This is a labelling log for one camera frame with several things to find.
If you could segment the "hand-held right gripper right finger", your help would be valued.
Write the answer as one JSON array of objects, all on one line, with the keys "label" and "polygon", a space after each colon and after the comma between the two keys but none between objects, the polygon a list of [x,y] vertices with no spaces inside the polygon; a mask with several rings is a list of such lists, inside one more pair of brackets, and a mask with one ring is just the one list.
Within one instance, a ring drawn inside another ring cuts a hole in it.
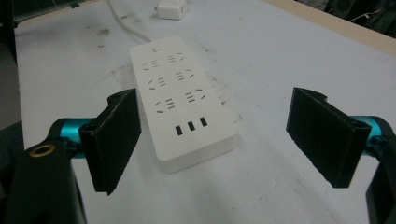
[{"label": "hand-held right gripper right finger", "polygon": [[363,154],[380,158],[389,124],[377,116],[349,116],[319,92],[295,87],[286,130],[334,188],[350,185]]}]

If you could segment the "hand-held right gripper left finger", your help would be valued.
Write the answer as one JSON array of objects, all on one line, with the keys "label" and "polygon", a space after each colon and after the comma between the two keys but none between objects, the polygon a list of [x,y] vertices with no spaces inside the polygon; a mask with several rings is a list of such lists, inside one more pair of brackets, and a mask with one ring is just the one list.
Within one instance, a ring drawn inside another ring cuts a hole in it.
[{"label": "hand-held right gripper left finger", "polygon": [[97,192],[112,193],[133,154],[141,134],[135,89],[107,97],[107,107],[96,118],[58,119],[48,139],[64,143],[74,156],[88,163]]}]

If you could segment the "white power strip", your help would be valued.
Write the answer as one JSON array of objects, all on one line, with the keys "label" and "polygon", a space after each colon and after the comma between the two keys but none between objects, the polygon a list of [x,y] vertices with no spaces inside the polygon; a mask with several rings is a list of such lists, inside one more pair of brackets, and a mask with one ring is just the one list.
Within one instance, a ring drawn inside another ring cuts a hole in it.
[{"label": "white power strip", "polygon": [[236,147],[237,126],[180,36],[130,49],[159,164],[174,173]]}]

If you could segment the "white charger plug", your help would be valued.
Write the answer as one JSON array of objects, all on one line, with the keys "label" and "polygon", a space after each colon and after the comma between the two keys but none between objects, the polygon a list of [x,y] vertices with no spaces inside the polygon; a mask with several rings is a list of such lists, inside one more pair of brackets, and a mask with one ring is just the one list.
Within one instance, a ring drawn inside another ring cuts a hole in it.
[{"label": "white charger plug", "polygon": [[181,20],[187,10],[187,0],[162,0],[155,11],[160,19]]}]

